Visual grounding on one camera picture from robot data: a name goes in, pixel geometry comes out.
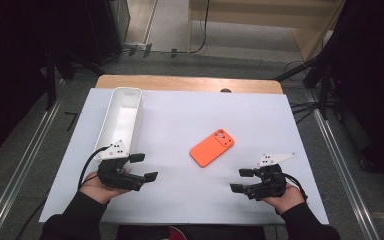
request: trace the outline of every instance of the phone case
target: phone case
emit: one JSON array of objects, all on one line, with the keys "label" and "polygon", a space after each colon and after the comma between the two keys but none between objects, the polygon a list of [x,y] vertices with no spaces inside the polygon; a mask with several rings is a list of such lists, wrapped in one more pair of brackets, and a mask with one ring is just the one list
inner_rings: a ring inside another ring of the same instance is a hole
[{"label": "phone case", "polygon": [[189,151],[189,154],[195,159],[199,166],[205,167],[232,147],[234,143],[235,141],[226,131],[218,129],[195,145]]}]

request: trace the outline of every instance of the metal rail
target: metal rail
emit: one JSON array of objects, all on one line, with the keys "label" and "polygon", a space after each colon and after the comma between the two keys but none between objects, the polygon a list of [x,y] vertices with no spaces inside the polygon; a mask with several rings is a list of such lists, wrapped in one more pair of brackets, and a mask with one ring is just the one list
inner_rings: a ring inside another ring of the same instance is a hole
[{"label": "metal rail", "polygon": [[27,146],[23,157],[21,158],[14,174],[12,175],[11,180],[0,196],[0,229],[18,195],[18,192],[21,189],[21,186],[23,185],[31,165],[35,160],[36,154],[42,145],[43,139],[45,138],[49,127],[51,126],[55,115],[58,112],[58,108],[61,105],[61,99],[66,89],[66,84],[63,79],[59,83],[59,89],[61,90],[60,96],[57,98],[52,108],[44,114],[38,128],[36,129],[36,132],[33,135],[33,138]]},{"label": "metal rail", "polygon": [[[307,95],[310,101],[317,102],[317,97],[313,92],[307,90]],[[350,171],[348,170],[345,159],[342,156],[341,150],[335,140],[335,137],[329,125],[329,121],[324,120],[318,110],[314,111],[314,115],[323,134],[323,137],[326,141],[329,152],[332,155],[336,170],[338,171],[341,182],[344,185],[345,192],[348,196],[348,199],[350,200],[351,206],[354,210],[354,214],[360,225],[364,238],[368,240],[380,239],[376,226],[374,225],[372,217],[370,215],[370,212],[367,209],[366,204],[364,203],[363,197],[358,191],[357,185],[355,184],[354,179]]]}]

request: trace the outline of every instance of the black sleeve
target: black sleeve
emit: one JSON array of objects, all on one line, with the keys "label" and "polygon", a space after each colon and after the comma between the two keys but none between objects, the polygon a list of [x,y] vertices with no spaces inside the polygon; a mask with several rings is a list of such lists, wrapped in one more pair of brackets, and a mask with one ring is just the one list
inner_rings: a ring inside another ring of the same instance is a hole
[{"label": "black sleeve", "polygon": [[42,229],[41,240],[101,239],[99,223],[107,205],[77,192],[63,214],[50,217]]},{"label": "black sleeve", "polygon": [[289,209],[281,217],[285,220],[290,240],[341,239],[335,228],[323,225],[317,220],[307,203],[301,203]]}]

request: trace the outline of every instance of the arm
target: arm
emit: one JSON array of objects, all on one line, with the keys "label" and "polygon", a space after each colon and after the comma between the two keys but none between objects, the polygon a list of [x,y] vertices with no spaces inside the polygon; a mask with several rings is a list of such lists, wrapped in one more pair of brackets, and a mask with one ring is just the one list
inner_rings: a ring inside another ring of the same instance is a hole
[{"label": "arm", "polygon": [[62,214],[54,215],[43,226],[41,240],[101,239],[99,223],[111,198],[128,192],[103,185],[96,173],[89,174]]},{"label": "arm", "polygon": [[338,232],[331,226],[323,225],[311,212],[300,191],[287,184],[282,197],[262,199],[272,205],[285,220],[286,230],[291,240],[337,240]]}]

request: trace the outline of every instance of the white tray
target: white tray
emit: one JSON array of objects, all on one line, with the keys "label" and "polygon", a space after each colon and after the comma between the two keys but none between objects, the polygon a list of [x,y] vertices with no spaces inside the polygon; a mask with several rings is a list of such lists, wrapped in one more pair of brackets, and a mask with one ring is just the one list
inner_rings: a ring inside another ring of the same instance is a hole
[{"label": "white tray", "polygon": [[129,153],[134,153],[142,115],[140,89],[122,87],[114,89],[95,150],[122,140]]}]

